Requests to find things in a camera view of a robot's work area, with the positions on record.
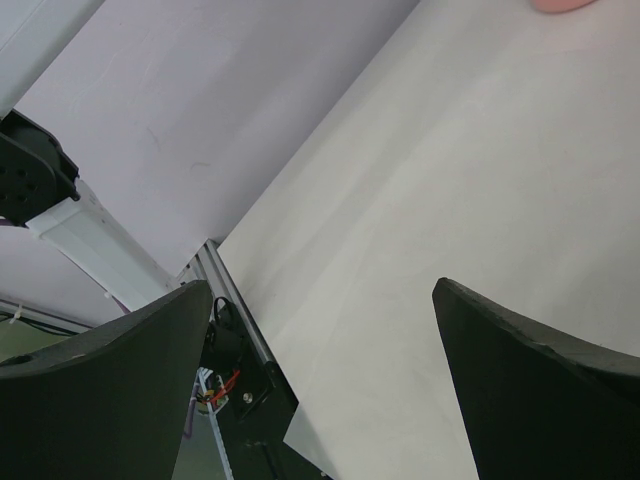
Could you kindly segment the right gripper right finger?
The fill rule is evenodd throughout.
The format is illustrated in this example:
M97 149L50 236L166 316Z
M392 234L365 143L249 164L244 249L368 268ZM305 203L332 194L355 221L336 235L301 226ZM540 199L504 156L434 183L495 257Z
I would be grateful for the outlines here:
M482 479L636 479L639 360L447 278L437 325Z

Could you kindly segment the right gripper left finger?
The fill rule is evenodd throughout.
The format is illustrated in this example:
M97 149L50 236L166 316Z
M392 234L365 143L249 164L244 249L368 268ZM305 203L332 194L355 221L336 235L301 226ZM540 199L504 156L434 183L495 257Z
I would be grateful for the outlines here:
M2 478L171 478L212 304L192 281L3 361Z

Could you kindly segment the white wrapping paper sheet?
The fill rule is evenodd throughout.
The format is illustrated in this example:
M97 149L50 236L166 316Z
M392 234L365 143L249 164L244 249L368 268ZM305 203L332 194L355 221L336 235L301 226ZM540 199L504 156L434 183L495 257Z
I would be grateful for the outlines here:
M336 479L473 479L447 277L639 351L639 5L423 1L220 247Z

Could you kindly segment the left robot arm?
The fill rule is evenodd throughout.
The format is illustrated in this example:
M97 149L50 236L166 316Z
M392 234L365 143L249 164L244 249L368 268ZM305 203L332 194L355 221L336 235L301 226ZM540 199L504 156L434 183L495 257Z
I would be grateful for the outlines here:
M57 138L15 110L1 120L1 219L55 247L129 311L179 286L80 179Z

